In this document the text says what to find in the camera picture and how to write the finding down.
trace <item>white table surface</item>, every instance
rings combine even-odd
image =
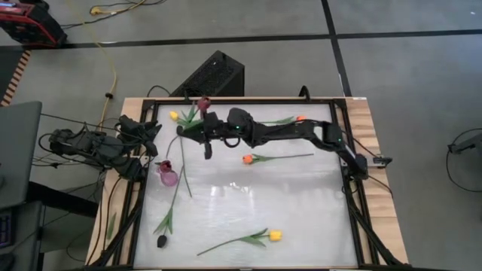
[[[229,109],[247,110],[256,121],[278,120],[304,115],[331,121],[327,105],[212,105],[219,119]],[[154,143],[165,160],[166,148],[176,136],[177,124],[169,112],[188,105],[161,105],[158,120],[163,128]],[[193,198],[181,180],[174,204],[173,234],[166,234],[164,248],[157,247],[153,234],[169,210],[175,187],[160,182],[151,165],[145,191],[134,267],[329,267],[355,266],[356,257],[348,209],[341,192],[340,161],[335,153],[315,148],[303,139],[268,142],[251,149],[243,142],[228,148],[212,142],[212,159],[204,160],[204,147],[182,139],[185,166]],[[246,154],[310,157],[271,160],[244,165]],[[169,152],[177,173],[182,167],[180,141]],[[266,248],[235,242],[201,256],[199,252],[229,239],[256,233],[264,228],[281,230],[282,241],[263,239]]]

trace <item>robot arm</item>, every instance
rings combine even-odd
[[[315,129],[321,129],[321,136]],[[178,126],[179,136],[204,144],[204,157],[210,159],[212,148],[210,141],[219,139],[229,148],[235,148],[242,139],[249,147],[254,148],[273,140],[306,139],[324,151],[334,151],[348,165],[350,174],[355,178],[368,177],[367,160],[361,154],[355,154],[343,141],[341,128],[327,121],[299,120],[293,123],[266,126],[253,120],[246,111],[239,108],[230,109],[227,122],[218,119],[215,112],[203,114],[203,122],[188,129]],[[237,139],[232,145],[227,139]]]
[[[62,155],[80,155],[100,166],[114,168],[122,178],[141,181],[146,176],[139,158],[130,156],[135,148],[144,145],[148,156],[156,157],[157,148],[153,143],[162,125],[157,121],[137,123],[127,116],[119,118],[117,138],[104,132],[89,131],[87,126],[77,133],[70,129],[56,129],[50,135],[50,150]]]

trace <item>red equipment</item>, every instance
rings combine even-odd
[[[60,47],[67,39],[58,22],[40,5],[0,2],[0,27],[24,45]]]

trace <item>black container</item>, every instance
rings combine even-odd
[[[244,65],[217,50],[171,97],[244,96]]]

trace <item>concrete floor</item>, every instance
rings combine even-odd
[[[89,6],[107,2],[75,4],[88,17]],[[77,21],[64,1],[49,3],[60,23]],[[479,1],[336,0],[329,5],[337,33],[482,29]],[[318,0],[170,0],[94,26],[101,41],[328,33]],[[81,27],[67,33],[73,43],[91,42]],[[0,34],[0,45],[9,44]],[[389,181],[414,266],[480,269],[482,197],[449,182],[444,158],[455,136],[482,121],[481,46],[480,35],[340,40],[352,94],[368,97],[381,149],[394,158]],[[343,95],[329,40],[116,47],[107,49],[119,76],[108,117],[119,115],[124,97],[144,96],[154,84],[174,90],[215,50],[246,65],[247,96],[294,96],[303,84],[314,96]],[[95,123],[110,84],[111,72],[98,49],[35,50],[14,103],[40,100],[45,113]],[[79,126],[43,117],[39,135],[59,127]],[[456,180],[482,189],[480,157],[452,158]],[[96,172],[86,166],[40,168],[32,180],[67,189],[95,181]],[[47,216],[59,214],[49,210]],[[70,215],[47,231],[70,240],[92,223]],[[65,248],[59,239],[48,239],[44,250]],[[85,257],[88,239],[86,233],[75,243],[75,257]],[[44,269],[80,265],[56,251],[47,254]]]

